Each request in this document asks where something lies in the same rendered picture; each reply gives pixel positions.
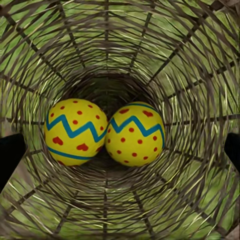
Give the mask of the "easter egg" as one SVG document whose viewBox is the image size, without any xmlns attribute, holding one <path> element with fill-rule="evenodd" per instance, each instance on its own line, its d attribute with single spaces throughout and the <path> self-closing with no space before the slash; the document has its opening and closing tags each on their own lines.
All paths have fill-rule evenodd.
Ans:
<svg viewBox="0 0 240 240">
<path fill-rule="evenodd" d="M 80 97 L 58 102 L 44 117 L 43 139 L 58 163 L 82 166 L 105 144 L 108 119 L 97 104 Z"/>
<path fill-rule="evenodd" d="M 144 101 L 121 103 L 107 126 L 105 142 L 107 159 L 127 168 L 152 164 L 164 152 L 166 139 L 164 119 Z M 163 151 L 162 151 L 163 150 Z"/>
</svg>

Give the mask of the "wicker basket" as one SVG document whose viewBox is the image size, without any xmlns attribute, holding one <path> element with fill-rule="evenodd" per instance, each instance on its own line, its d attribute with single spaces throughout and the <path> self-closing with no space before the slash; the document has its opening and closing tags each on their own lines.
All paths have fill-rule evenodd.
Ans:
<svg viewBox="0 0 240 240">
<path fill-rule="evenodd" d="M 201 219 L 203 219 L 203 223 L 193 233 L 188 235 L 189 238 L 187 240 L 190 240 L 195 233 L 200 231 L 200 229 L 203 230 L 209 226 L 212 226 L 213 229 L 198 240 L 206 240 L 207 237 L 215 232 L 219 232 L 221 234 L 221 237 L 218 240 L 240 240 L 240 195 L 237 197 L 237 199 L 235 199 L 233 204 L 231 204 L 240 181 L 240 173 L 228 155 L 225 155 L 224 150 L 224 130 L 226 123 L 228 134 L 230 133 L 232 126 L 231 124 L 229 125 L 229 120 L 237 120 L 236 128 L 234 131 L 235 134 L 238 134 L 240 130 L 240 112 L 238 112 L 239 107 L 225 76 L 225 71 L 227 70 L 235 86 L 235 93 L 240 97 L 240 85 L 236 79 L 235 74 L 237 68 L 238 74 L 240 75 L 240 52 L 228 41 L 224 33 L 226 32 L 238 44 L 240 48 L 240 39 L 228 15 L 229 13 L 240 28 L 240 0 L 214 0 L 212 5 L 209 5 L 201 0 L 194 0 L 201 9 L 189 5 L 185 0 L 167 0 L 173 6 L 173 8 L 164 5 L 160 0 L 144 0 L 149 4 L 141 4 L 134 0 L 124 0 L 127 3 L 110 2 L 109 0 L 42 0 L 40 2 L 25 5 L 16 11 L 8 13 L 13 8 L 13 6 L 30 1 L 31 0 L 12 0 L 12 2 L 8 4 L 0 5 L 0 24 L 4 19 L 9 21 L 2 37 L 0 38 L 0 45 L 14 32 L 11 40 L 5 45 L 6 49 L 2 57 L 0 57 L 1 65 L 4 60 L 11 54 L 7 65 L 2 71 L 0 71 L 0 82 L 1 80 L 4 81 L 4 84 L 2 85 L 0 100 L 0 139 L 3 138 L 2 126 L 4 127 L 4 136 L 8 137 L 12 136 L 13 134 L 17 134 L 17 127 L 19 127 L 19 132 L 22 134 L 23 124 L 25 124 L 26 132 L 26 124 L 29 124 L 32 130 L 34 129 L 34 125 L 37 125 L 37 136 L 39 141 L 39 150 L 37 150 L 36 145 L 36 148 L 34 148 L 33 151 L 30 151 L 30 139 L 32 138 L 32 132 L 29 131 L 28 145 L 26 143 L 26 139 L 24 140 L 26 152 L 14 170 L 14 172 L 16 172 L 18 175 L 19 181 L 13 175 L 11 176 L 11 178 L 13 178 L 22 186 L 24 196 L 21 195 L 21 193 L 9 181 L 6 184 L 9 193 L 7 193 L 4 189 L 0 193 L 1 196 L 3 196 L 9 204 L 9 208 L 5 209 L 5 207 L 0 202 L 0 236 L 6 237 L 8 240 L 27 240 L 25 237 L 32 238 L 34 240 L 67 240 L 58 235 L 64 223 L 71 222 L 73 225 L 77 225 L 83 228 L 84 231 L 92 232 L 92 234 L 74 235 L 74 237 L 102 236 L 102 240 L 107 240 L 108 237 L 114 236 L 115 238 L 112 240 L 117 240 L 120 237 L 127 237 L 123 240 L 130 240 L 139 235 L 150 234 L 150 238 L 147 240 L 163 240 L 173 232 L 177 231 L 184 223 L 184 221 L 190 215 L 192 215 L 193 212 L 195 212 L 197 213 L 197 217 L 192 222 L 187 224 L 187 228 L 182 231 L 176 240 L 178 240 L 194 222 Z M 100 7 L 85 9 L 83 12 L 73 13 L 72 15 L 66 17 L 65 9 L 63 6 L 71 3 L 79 3 L 82 5 L 100 5 Z M 191 15 L 187 14 L 176 3 L 190 8 L 190 10 L 192 10 L 197 15 L 197 17 L 192 17 Z M 34 13 L 40 7 L 47 4 L 49 4 L 49 6 L 45 10 Z M 110 10 L 109 6 L 136 6 L 142 9 L 146 14 L 146 17 L 144 18 L 145 25 L 130 20 L 126 18 L 126 16 L 120 16 L 116 13 L 113 13 L 116 11 L 122 13 L 123 10 Z M 159 10 L 156 10 L 155 7 L 159 7 L 168 11 L 171 16 Z M 30 12 L 22 19 L 14 20 L 12 18 L 13 15 L 28 10 L 30 10 Z M 26 29 L 28 29 L 31 25 L 37 23 L 37 21 L 39 21 L 39 19 L 45 13 L 51 10 L 53 10 L 53 12 L 47 18 L 44 18 L 38 27 L 36 27 L 28 35 L 25 34 L 24 31 Z M 94 14 L 86 14 L 90 11 L 98 12 Z M 214 11 L 220 11 L 225 14 L 232 32 L 215 15 Z M 44 26 L 57 13 L 59 13 L 59 16 L 49 25 Z M 187 29 L 187 35 L 183 34 L 179 28 L 168 21 L 169 24 L 172 25 L 182 36 L 173 32 L 171 33 L 173 33 L 173 35 L 177 36 L 178 38 L 181 38 L 182 40 L 179 41 L 168 36 L 164 31 L 162 31 L 162 28 L 160 28 L 160 26 L 151 21 L 151 18 L 153 17 L 152 14 L 159 15 L 165 19 L 178 21 L 184 28 Z M 82 19 L 74 19 L 80 15 L 85 15 L 86 17 Z M 20 27 L 27 19 L 34 16 L 36 16 L 36 18 L 33 19 L 30 23 L 28 23 L 26 26 Z M 188 19 L 193 25 L 192 28 L 190 28 L 186 22 L 180 20 L 178 16 Z M 128 25 L 114 25 L 119 24 L 120 22 L 115 21 L 110 17 L 119 18 L 127 23 L 135 25 L 135 27 Z M 214 24 L 211 25 L 206 20 L 208 17 L 210 17 L 212 21 L 215 21 L 219 25 L 222 34 L 218 32 Z M 40 35 L 47 28 L 60 23 L 63 23 L 63 25 L 58 26 L 56 29 L 51 30 L 48 33 Z M 208 35 L 203 23 L 206 24 L 207 27 L 216 34 L 218 44 Z M 156 26 L 162 31 L 162 33 L 149 28 L 148 24 Z M 98 29 L 98 31 L 91 31 L 90 29 Z M 138 33 L 131 32 L 126 29 L 134 29 L 138 31 Z M 211 50 L 204 44 L 197 29 L 199 29 L 202 34 L 206 36 Z M 41 32 L 31 40 L 30 37 L 39 31 Z M 49 39 L 49 42 L 47 42 L 41 48 L 38 49 L 36 47 L 39 43 L 33 44 L 33 40 L 58 31 L 59 33 L 55 37 L 51 37 Z M 100 32 L 101 34 L 96 36 L 73 35 L 74 33 L 92 34 Z M 110 33 L 122 33 L 138 40 L 139 44 L 137 45 L 136 43 L 130 41 L 129 43 L 133 45 L 119 44 L 119 40 L 117 40 L 118 37 L 115 35 L 112 36 Z M 70 39 L 58 43 L 67 34 L 69 34 Z M 18 41 L 17 45 L 8 53 L 6 53 L 10 43 L 19 35 L 21 35 L 21 39 Z M 158 42 L 165 43 L 167 47 L 163 46 L 160 43 L 151 41 L 146 37 L 146 35 L 154 38 Z M 201 52 L 201 50 L 194 44 L 191 38 L 192 36 L 194 36 L 194 38 L 196 38 L 197 41 L 201 43 L 205 54 L 203 54 L 203 52 Z M 76 40 L 79 38 L 88 39 L 76 42 Z M 93 40 L 95 38 L 104 39 Z M 229 56 L 229 54 L 223 49 L 220 40 L 226 44 L 231 53 L 231 56 Z M 12 59 L 12 56 L 15 53 L 16 49 L 20 47 L 24 42 L 26 42 L 27 45 L 22 47 L 19 55 L 11 62 L 14 62 L 12 68 L 6 74 L 4 74 L 7 67 L 10 65 L 9 62 Z M 172 54 L 166 58 L 154 55 L 154 52 L 152 50 L 141 46 L 142 43 L 146 44 L 145 42 L 153 44 L 155 48 L 161 47 L 163 49 L 167 49 L 168 51 L 172 51 Z M 220 49 L 224 64 L 218 59 L 211 42 Z M 211 73 L 208 72 L 201 57 L 193 52 L 190 45 L 187 45 L 188 43 L 191 43 L 195 49 L 207 59 Z M 191 52 L 193 60 L 185 52 L 183 46 L 185 46 L 189 52 Z M 55 48 L 55 50 L 51 54 L 45 55 L 53 48 Z M 31 49 L 35 51 L 35 54 L 30 57 L 25 65 L 23 65 L 25 58 Z M 20 56 L 27 50 L 28 52 L 23 57 L 22 63 L 17 73 L 11 77 L 15 67 L 20 63 Z M 182 58 L 179 51 L 184 54 L 188 63 Z M 95 52 L 102 52 L 103 54 L 95 54 Z M 218 69 L 216 69 L 216 66 L 213 64 L 209 53 L 214 56 L 218 65 Z M 156 62 L 154 60 L 156 59 L 164 62 L 164 64 L 159 66 L 158 71 L 153 72 L 153 74 L 144 72 L 147 76 L 145 77 L 135 68 L 135 63 L 137 63 L 139 60 L 137 57 L 139 54 L 148 56 L 153 62 Z M 179 69 L 179 71 L 181 71 L 181 73 L 186 78 L 185 81 L 181 76 L 179 76 L 183 88 L 181 88 L 181 85 L 175 75 L 179 88 L 177 87 L 169 67 L 169 62 L 173 62 L 172 59 L 175 57 L 175 55 L 177 55 L 178 58 L 181 58 L 181 61 L 183 63 L 182 67 L 185 68 L 185 71 L 182 71 L 176 64 L 173 63 L 175 68 Z M 119 57 L 129 58 L 131 59 L 131 63 L 125 60 L 122 62 L 116 60 Z M 29 74 L 30 76 L 33 73 L 31 79 L 26 85 L 24 85 L 25 80 L 28 78 L 30 68 L 35 65 L 37 61 L 39 61 L 37 67 Z M 95 63 L 92 63 L 93 61 L 95 61 Z M 104 66 L 103 64 L 98 64 L 105 61 L 109 65 Z M 44 68 L 47 67 L 46 70 L 44 70 L 43 74 L 38 79 L 36 79 L 36 81 L 32 82 L 37 69 L 44 63 L 46 63 L 44 66 Z M 112 65 L 111 63 L 117 65 Z M 191 72 L 186 68 L 184 63 L 186 63 L 191 68 L 193 74 L 191 74 Z M 197 68 L 199 76 L 197 76 L 191 63 Z M 80 67 L 77 68 L 78 66 Z M 165 73 L 169 78 L 172 87 L 174 88 L 174 93 L 172 93 L 170 96 L 167 96 L 164 85 L 158 76 L 166 66 L 168 66 L 172 78 L 167 72 Z M 21 76 L 17 78 L 19 72 L 22 69 L 23 72 Z M 189 74 L 191 74 L 196 79 L 195 83 L 193 83 Z M 219 74 L 222 75 L 225 81 L 225 90 L 220 81 Z M 56 79 L 53 86 L 51 86 L 53 83 L 52 81 L 47 86 L 45 86 L 47 81 L 54 76 Z M 213 78 L 218 85 L 219 112 L 217 112 L 217 107 L 215 104 L 215 86 L 213 84 Z M 118 83 L 122 84 L 122 87 L 126 89 L 126 94 L 131 98 L 131 100 L 127 100 L 124 96 L 121 96 L 121 94 L 104 94 L 103 91 L 94 93 L 94 90 L 116 88 L 114 86 L 107 85 L 108 81 L 117 81 Z M 61 86 L 56 90 L 57 86 L 60 84 Z M 203 92 L 203 85 L 206 88 L 207 99 Z M 8 109 L 5 109 L 5 114 L 2 117 L 3 105 L 7 104 L 8 96 L 12 87 L 14 86 L 15 88 L 13 89 L 13 98 Z M 201 100 L 201 97 L 198 93 L 197 86 L 199 86 L 202 91 L 203 101 Z M 135 91 L 136 94 L 132 92 L 128 87 Z M 228 90 L 236 104 L 237 114 L 233 114 L 232 108 L 227 98 L 226 87 L 228 87 Z M 163 147 L 164 152 L 161 153 L 160 156 L 156 159 L 156 162 L 161 162 L 160 164 L 153 161 L 152 164 L 147 164 L 144 168 L 143 166 L 128 168 L 125 165 L 119 164 L 118 162 L 113 163 L 115 162 L 114 159 L 107 159 L 101 154 L 96 154 L 92 159 L 88 161 L 87 166 L 83 164 L 70 167 L 60 164 L 52 156 L 50 156 L 50 151 L 47 147 L 46 142 L 44 142 L 44 133 L 42 129 L 42 126 L 45 124 L 43 121 L 43 116 L 46 110 L 51 110 L 51 108 L 57 103 L 70 99 L 73 96 L 76 96 L 78 98 L 77 92 L 87 90 L 88 88 L 92 89 L 82 95 L 80 97 L 81 99 L 87 99 L 96 105 L 107 98 L 115 100 L 106 107 L 100 107 L 105 112 L 108 122 L 112 118 L 114 112 L 116 112 L 116 109 L 120 109 L 122 106 L 121 103 L 129 104 L 136 102 L 137 100 L 140 102 L 137 96 L 143 94 L 146 103 L 151 105 L 158 112 L 161 119 L 164 119 L 163 124 L 164 129 L 166 129 L 166 138 Z M 18 97 L 21 93 L 21 90 L 23 90 L 23 94 L 21 95 L 21 101 L 18 104 Z M 25 114 L 25 104 L 27 101 L 26 94 L 28 91 L 29 105 L 27 107 L 27 110 L 29 108 L 29 121 L 26 120 Z M 18 94 L 15 105 L 14 97 L 16 93 Z M 223 116 L 221 93 L 226 101 L 225 116 Z M 174 99 L 176 96 L 179 103 L 179 111 L 181 117 L 177 115 L 178 121 L 173 122 L 174 109 L 173 106 L 171 106 L 170 99 Z M 214 117 L 210 117 L 211 109 L 209 97 L 212 102 Z M 206 99 L 207 102 L 207 110 L 205 108 L 204 99 Z M 7 118 L 6 114 L 11 104 L 11 118 Z M 37 106 L 35 108 L 36 104 Z M 228 108 L 230 108 L 232 115 L 229 115 Z M 164 116 L 165 113 L 166 117 Z M 212 138 L 213 124 L 214 136 Z M 174 126 L 176 126 L 176 134 L 174 140 L 172 141 L 172 132 L 174 130 Z M 217 139 L 218 129 L 220 129 L 220 134 Z M 180 140 L 182 140 L 182 138 L 183 145 L 182 148 L 180 148 Z M 202 156 L 199 157 L 202 138 L 203 153 Z M 219 147 L 220 154 L 218 157 Z M 40 166 L 37 163 L 36 159 L 34 159 L 34 155 L 38 153 L 42 153 L 42 156 L 45 160 L 46 165 L 42 164 L 45 173 L 40 169 Z M 166 179 L 169 169 L 175 162 L 177 164 L 175 166 L 173 174 L 168 179 Z M 201 166 L 199 166 L 190 177 L 186 178 L 186 181 L 183 183 L 183 185 L 180 185 L 184 179 L 182 178 L 180 181 L 178 181 L 181 174 L 184 171 L 187 171 L 189 167 L 191 168 L 192 164 L 195 165 L 197 162 L 200 162 Z M 201 197 L 201 194 L 204 191 L 205 183 L 213 167 L 214 172 L 212 174 L 212 178 L 210 179 L 210 183 L 208 184 L 208 189 L 206 193 Z M 143 169 L 141 170 L 141 168 Z M 224 171 L 227 171 L 223 186 L 204 207 L 204 209 L 199 208 L 199 203 L 204 200 L 207 193 L 216 184 L 217 181 L 215 181 L 215 183 L 210 187 L 211 182 L 220 173 L 221 170 L 222 174 L 219 177 L 220 180 L 223 176 Z M 233 182 L 232 188 L 228 193 L 228 198 L 221 217 L 219 221 L 216 222 L 220 207 L 224 198 L 226 197 L 225 193 L 234 173 L 236 173 L 235 180 Z M 39 186 L 35 187 L 30 175 L 32 175 L 35 180 L 38 180 Z M 65 181 L 62 180 L 60 176 Z M 26 192 L 26 188 L 24 187 L 21 178 L 23 178 L 26 183 L 28 193 Z M 97 186 L 98 188 L 93 187 L 95 183 L 99 183 Z M 9 184 L 15 189 L 19 197 L 18 201 L 12 197 Z M 159 188 L 160 186 L 162 186 L 162 188 L 158 192 L 154 192 L 152 195 L 148 196 L 152 190 L 154 190 L 156 187 Z M 69 200 L 67 200 L 65 196 L 59 193 L 61 190 L 69 197 Z M 112 190 L 117 191 L 113 192 Z M 149 200 L 150 197 L 156 196 L 156 202 L 159 197 L 161 197 L 168 190 L 169 194 L 167 194 L 160 203 L 151 209 L 145 210 L 143 205 Z M 120 198 L 121 196 L 130 193 L 134 197 L 130 197 L 125 201 L 117 201 L 117 197 Z M 204 211 L 209 207 L 210 204 L 212 204 L 212 201 L 217 197 L 219 193 L 220 196 L 217 200 L 216 207 L 208 215 L 208 213 L 205 213 Z M 49 207 L 30 199 L 30 197 L 34 197 L 37 200 L 46 202 Z M 158 222 L 161 218 L 167 216 L 166 220 L 158 224 L 151 225 L 149 218 L 154 215 L 156 211 L 162 211 L 165 206 L 175 197 L 176 200 L 169 207 L 167 207 L 167 210 L 159 218 L 155 220 L 155 223 Z M 66 209 L 60 207 L 54 201 L 62 203 L 65 205 Z M 56 213 L 56 218 L 59 219 L 59 224 L 56 225 L 55 222 L 51 221 L 30 202 L 45 207 L 47 210 L 54 211 Z M 52 205 L 58 207 L 60 210 L 62 210 L 63 213 L 57 211 Z M 126 205 L 130 206 L 127 207 Z M 222 225 L 226 218 L 227 212 L 234 205 L 235 209 L 232 226 L 229 231 L 227 231 L 226 229 L 222 228 Z M 39 213 L 41 213 L 41 215 L 43 215 L 43 217 L 34 214 L 25 206 L 35 208 Z M 81 216 L 81 218 L 71 217 L 70 210 L 72 208 L 76 208 L 79 211 L 85 211 L 89 213 L 88 215 L 95 216 L 95 218 L 89 218 L 84 216 L 86 214 L 77 214 L 74 212 L 72 213 L 73 216 Z M 182 211 L 178 215 L 171 217 L 175 212 L 181 209 Z M 29 229 L 26 229 L 26 227 L 29 225 L 14 217 L 12 214 L 14 210 L 20 211 L 27 219 L 29 219 L 35 226 L 37 226 L 37 230 L 43 232 L 46 236 L 48 236 L 48 238 L 38 235 Z M 182 219 L 179 219 L 184 213 L 187 213 L 186 216 Z M 108 215 L 117 214 L 128 215 L 118 218 L 107 217 Z M 39 224 L 41 224 L 47 230 L 47 232 L 43 231 L 37 222 L 35 222 L 30 216 L 34 216 Z M 39 218 L 51 222 L 56 226 L 56 230 L 52 230 Z M 109 222 L 113 220 L 122 220 L 122 222 Z M 170 222 L 169 225 L 159 233 L 157 233 L 159 229 L 156 231 L 153 230 L 154 227 L 163 226 L 164 223 L 170 220 L 172 220 L 172 222 Z M 86 223 L 76 223 L 77 221 L 85 221 Z M 130 224 L 124 228 L 107 228 L 107 224 L 118 225 L 127 222 L 130 222 Z M 208 225 L 201 228 L 204 222 L 208 222 Z M 127 228 L 131 225 L 139 223 L 145 223 L 145 226 Z M 84 225 L 100 225 L 103 227 L 103 229 L 92 229 Z M 145 228 L 145 230 L 133 233 L 130 231 L 126 233 L 118 233 L 122 230 L 136 230 L 140 228 Z M 22 239 L 11 236 L 8 231 L 16 233 Z M 108 231 L 115 232 L 108 233 Z"/>
</svg>

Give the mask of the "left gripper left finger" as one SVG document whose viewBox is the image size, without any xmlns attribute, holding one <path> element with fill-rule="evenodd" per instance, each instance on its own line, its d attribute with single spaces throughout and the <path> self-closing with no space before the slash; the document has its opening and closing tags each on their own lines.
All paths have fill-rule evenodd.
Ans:
<svg viewBox="0 0 240 240">
<path fill-rule="evenodd" d="M 26 152 L 22 133 L 0 138 L 0 193 Z"/>
</svg>

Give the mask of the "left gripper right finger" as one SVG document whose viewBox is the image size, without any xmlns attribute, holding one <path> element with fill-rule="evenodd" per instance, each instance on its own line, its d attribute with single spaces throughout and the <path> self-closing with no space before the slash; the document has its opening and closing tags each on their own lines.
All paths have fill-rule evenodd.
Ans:
<svg viewBox="0 0 240 240">
<path fill-rule="evenodd" d="M 228 133 L 225 139 L 224 153 L 240 173 L 240 135 Z"/>
</svg>

